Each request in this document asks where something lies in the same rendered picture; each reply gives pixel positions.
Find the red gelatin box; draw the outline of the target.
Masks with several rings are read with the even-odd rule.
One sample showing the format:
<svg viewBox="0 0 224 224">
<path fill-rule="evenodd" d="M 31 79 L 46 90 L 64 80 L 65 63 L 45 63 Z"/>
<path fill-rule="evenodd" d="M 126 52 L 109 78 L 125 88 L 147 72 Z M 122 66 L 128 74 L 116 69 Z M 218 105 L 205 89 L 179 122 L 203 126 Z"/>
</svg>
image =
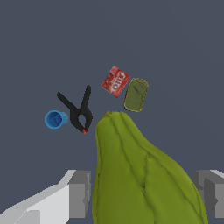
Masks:
<svg viewBox="0 0 224 224">
<path fill-rule="evenodd" d="M 127 73 L 117 66 L 113 66 L 106 79 L 102 82 L 101 87 L 113 96 L 118 97 L 129 80 L 130 76 Z"/>
</svg>

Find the black spring clamp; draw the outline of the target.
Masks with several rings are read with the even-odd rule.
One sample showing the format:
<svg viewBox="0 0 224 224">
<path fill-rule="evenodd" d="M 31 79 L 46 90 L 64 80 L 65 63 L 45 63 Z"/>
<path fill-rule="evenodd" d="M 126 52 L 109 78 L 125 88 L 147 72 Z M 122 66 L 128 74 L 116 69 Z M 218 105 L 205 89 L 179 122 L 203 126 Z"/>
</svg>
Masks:
<svg viewBox="0 0 224 224">
<path fill-rule="evenodd" d="M 70 122 L 71 124 L 79 130 L 82 134 L 86 134 L 93 120 L 93 115 L 88 108 L 88 101 L 91 95 L 91 87 L 87 85 L 81 105 L 76 108 L 62 93 L 58 92 L 57 97 L 69 108 L 70 110 Z M 79 116 L 84 116 L 86 118 L 85 125 L 82 125 L 79 121 Z"/>
</svg>

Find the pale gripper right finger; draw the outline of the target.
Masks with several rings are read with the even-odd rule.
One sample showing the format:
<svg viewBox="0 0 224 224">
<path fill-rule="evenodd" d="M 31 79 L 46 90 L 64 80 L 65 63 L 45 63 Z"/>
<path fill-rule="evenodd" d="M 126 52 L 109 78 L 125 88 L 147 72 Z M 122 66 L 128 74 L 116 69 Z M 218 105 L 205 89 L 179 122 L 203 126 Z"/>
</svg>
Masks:
<svg viewBox="0 0 224 224">
<path fill-rule="evenodd" d="M 206 210 L 215 218 L 224 218 L 224 173 L 218 170 L 192 171 Z"/>
</svg>

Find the olive green tin can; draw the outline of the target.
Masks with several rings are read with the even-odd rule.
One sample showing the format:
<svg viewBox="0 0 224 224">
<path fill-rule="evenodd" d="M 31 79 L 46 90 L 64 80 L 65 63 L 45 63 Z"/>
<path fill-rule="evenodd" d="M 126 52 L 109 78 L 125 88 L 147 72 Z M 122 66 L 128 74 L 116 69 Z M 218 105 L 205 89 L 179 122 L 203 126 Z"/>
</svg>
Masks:
<svg viewBox="0 0 224 224">
<path fill-rule="evenodd" d="M 145 96 L 149 84 L 146 80 L 133 78 L 127 87 L 123 107 L 132 112 L 140 112 L 143 109 Z"/>
</svg>

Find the large green pear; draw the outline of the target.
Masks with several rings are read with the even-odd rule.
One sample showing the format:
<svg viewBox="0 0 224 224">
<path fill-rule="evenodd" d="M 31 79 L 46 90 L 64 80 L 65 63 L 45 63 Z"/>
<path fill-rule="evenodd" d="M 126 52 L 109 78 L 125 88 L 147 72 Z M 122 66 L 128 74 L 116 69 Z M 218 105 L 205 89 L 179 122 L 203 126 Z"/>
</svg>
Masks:
<svg viewBox="0 0 224 224">
<path fill-rule="evenodd" d="M 208 224 L 195 184 L 122 111 L 95 126 L 94 224 Z"/>
</svg>

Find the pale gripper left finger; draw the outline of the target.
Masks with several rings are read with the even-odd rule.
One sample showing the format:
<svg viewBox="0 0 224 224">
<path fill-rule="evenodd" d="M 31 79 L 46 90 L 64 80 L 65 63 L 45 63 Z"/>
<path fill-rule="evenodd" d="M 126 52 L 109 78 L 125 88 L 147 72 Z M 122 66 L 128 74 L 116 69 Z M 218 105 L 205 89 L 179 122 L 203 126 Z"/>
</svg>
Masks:
<svg viewBox="0 0 224 224">
<path fill-rule="evenodd" d="M 91 197 L 91 171 L 68 170 L 57 185 L 0 214 L 0 224 L 67 224 L 85 218 Z"/>
</svg>

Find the blue plastic cup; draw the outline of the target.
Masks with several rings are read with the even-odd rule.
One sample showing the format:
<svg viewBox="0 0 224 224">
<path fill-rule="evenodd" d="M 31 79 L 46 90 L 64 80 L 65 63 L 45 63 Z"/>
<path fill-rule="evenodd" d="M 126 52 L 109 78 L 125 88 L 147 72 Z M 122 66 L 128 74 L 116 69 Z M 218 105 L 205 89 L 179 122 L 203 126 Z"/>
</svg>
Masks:
<svg viewBox="0 0 224 224">
<path fill-rule="evenodd" d="M 51 110 L 45 115 L 45 125 L 52 130 L 56 130 L 68 123 L 68 115 L 65 112 Z"/>
</svg>

